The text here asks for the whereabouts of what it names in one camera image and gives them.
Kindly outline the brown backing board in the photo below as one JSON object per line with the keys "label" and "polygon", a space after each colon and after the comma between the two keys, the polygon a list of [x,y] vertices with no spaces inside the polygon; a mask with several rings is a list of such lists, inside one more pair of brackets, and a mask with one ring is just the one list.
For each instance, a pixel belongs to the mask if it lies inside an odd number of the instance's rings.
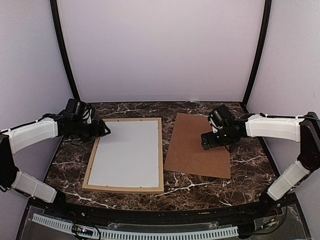
{"label": "brown backing board", "polygon": [[224,147],[204,150],[201,134],[212,128],[205,116],[178,113],[164,162],[167,171],[231,178],[230,153]]}

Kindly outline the blue landscape photo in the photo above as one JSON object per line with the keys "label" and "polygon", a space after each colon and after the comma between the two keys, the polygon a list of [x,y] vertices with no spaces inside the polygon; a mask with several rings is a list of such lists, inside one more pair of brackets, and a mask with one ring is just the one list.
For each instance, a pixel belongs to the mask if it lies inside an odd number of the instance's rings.
{"label": "blue landscape photo", "polygon": [[156,188],[160,186],[159,124],[156,120],[109,121],[100,138],[89,185]]}

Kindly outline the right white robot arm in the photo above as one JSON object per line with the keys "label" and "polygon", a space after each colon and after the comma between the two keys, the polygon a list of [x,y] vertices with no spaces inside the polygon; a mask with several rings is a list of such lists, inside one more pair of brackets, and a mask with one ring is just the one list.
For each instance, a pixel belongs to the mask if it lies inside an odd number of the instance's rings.
{"label": "right white robot arm", "polygon": [[255,213],[266,217],[292,188],[320,168],[320,120],[314,112],[298,116],[275,116],[245,113],[235,117],[217,110],[208,116],[212,128],[201,135],[203,149],[227,147],[241,138],[275,138],[300,144],[295,160],[263,193],[255,205]]}

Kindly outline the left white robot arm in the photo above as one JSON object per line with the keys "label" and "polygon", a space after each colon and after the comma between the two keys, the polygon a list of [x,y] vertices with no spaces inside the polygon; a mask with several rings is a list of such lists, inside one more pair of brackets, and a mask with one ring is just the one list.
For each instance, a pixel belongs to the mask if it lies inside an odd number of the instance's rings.
{"label": "left white robot arm", "polygon": [[59,197],[54,187],[19,170],[13,156],[19,151],[61,136],[76,136],[87,142],[109,135],[111,130],[103,120],[84,121],[57,114],[46,114],[41,119],[8,128],[0,132],[0,190],[22,192],[31,198],[51,204],[51,210],[60,218],[67,218],[70,206]]}

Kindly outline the light wooden picture frame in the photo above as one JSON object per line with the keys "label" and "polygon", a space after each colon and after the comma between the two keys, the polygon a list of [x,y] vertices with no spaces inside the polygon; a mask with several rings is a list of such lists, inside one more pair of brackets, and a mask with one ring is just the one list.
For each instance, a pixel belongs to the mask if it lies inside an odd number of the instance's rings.
{"label": "light wooden picture frame", "polygon": [[109,118],[94,142],[82,189],[123,194],[164,192],[162,119]]}

